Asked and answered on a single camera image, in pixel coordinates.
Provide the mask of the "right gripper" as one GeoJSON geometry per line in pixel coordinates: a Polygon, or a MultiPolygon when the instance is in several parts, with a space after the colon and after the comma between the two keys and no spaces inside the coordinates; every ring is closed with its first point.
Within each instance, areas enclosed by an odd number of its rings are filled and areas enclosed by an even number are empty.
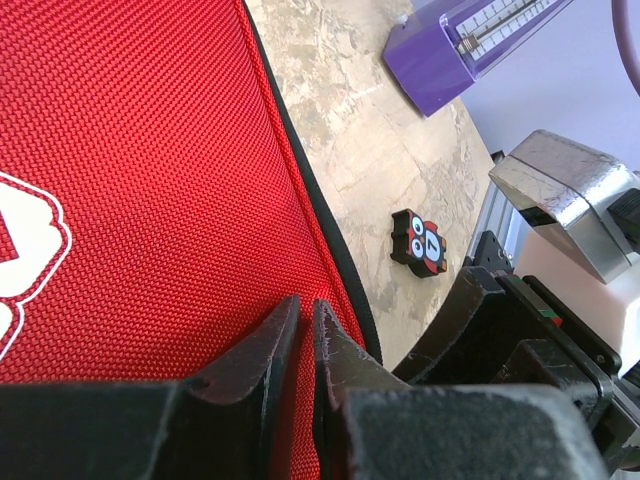
{"type": "Polygon", "coordinates": [[[545,384],[580,411],[610,470],[639,467],[639,376],[532,275],[463,268],[393,370],[411,385],[545,384]]]}

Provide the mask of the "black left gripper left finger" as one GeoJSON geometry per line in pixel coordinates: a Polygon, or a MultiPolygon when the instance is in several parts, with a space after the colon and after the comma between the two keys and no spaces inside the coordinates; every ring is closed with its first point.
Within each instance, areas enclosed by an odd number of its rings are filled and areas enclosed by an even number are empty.
{"type": "Polygon", "coordinates": [[[182,381],[5,385],[5,479],[285,479],[298,296],[182,381]]]}

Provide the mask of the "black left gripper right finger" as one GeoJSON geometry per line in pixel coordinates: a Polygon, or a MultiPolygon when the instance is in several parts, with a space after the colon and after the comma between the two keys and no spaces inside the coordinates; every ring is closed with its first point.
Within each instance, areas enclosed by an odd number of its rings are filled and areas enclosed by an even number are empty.
{"type": "Polygon", "coordinates": [[[586,423],[546,385],[413,387],[314,303],[323,479],[606,479],[586,423]]]}

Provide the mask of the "red medicine kit case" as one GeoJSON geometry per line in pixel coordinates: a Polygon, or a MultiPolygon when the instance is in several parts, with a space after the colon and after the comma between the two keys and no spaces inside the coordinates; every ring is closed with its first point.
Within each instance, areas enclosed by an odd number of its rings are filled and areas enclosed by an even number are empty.
{"type": "Polygon", "coordinates": [[[3,383],[183,379],[297,294],[290,477],[320,477],[314,302],[380,347],[244,2],[3,2],[1,181],[70,233],[7,300],[3,383]]]}

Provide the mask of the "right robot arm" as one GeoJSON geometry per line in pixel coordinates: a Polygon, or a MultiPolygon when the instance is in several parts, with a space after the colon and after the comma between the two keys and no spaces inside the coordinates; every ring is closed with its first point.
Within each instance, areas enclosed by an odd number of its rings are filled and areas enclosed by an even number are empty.
{"type": "Polygon", "coordinates": [[[607,470],[636,472],[639,267],[605,282],[531,233],[513,269],[465,263],[393,372],[416,386],[553,386],[580,411],[607,470]]]}

